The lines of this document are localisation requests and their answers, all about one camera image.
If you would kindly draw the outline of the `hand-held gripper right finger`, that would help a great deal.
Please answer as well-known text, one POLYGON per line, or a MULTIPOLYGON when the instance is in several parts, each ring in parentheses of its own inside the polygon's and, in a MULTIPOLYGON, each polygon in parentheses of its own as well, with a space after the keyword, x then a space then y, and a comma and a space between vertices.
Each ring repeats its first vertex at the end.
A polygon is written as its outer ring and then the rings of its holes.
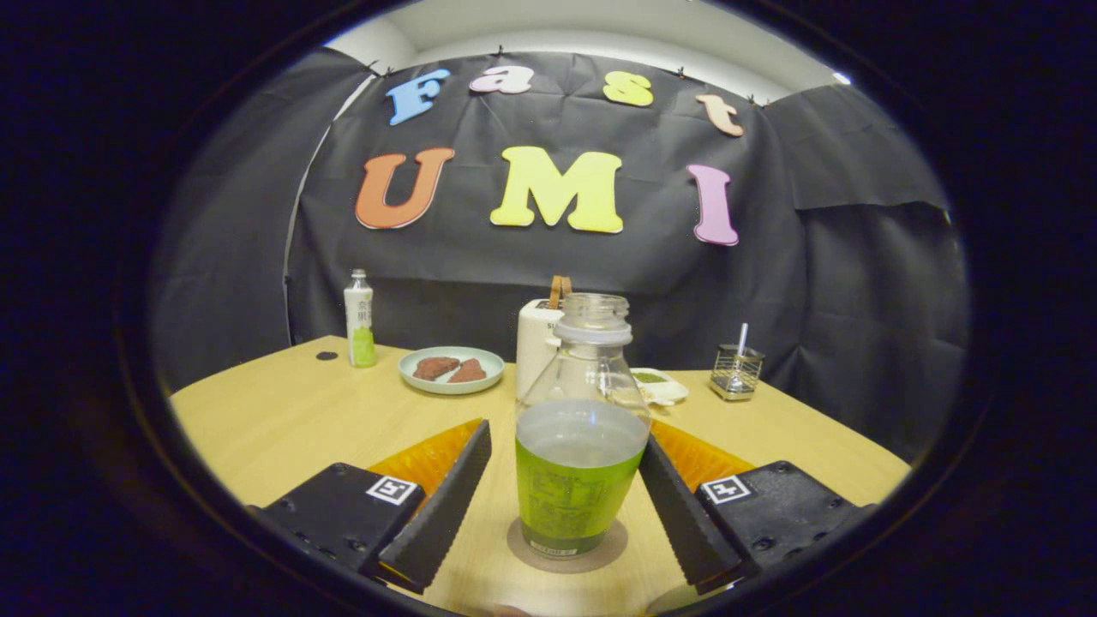
POLYGON ((686 584, 699 594, 814 554, 877 508, 788 460, 751 465, 659 420, 651 423, 638 472, 686 584))

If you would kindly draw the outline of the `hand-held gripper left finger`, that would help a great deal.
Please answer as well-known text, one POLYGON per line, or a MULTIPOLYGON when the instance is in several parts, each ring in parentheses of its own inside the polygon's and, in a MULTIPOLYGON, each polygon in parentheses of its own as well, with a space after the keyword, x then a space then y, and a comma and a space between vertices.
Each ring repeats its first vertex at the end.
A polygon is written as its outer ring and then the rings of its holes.
POLYGON ((475 418, 367 469, 333 462, 249 511, 338 572, 422 594, 454 543, 490 457, 489 420, 475 418))

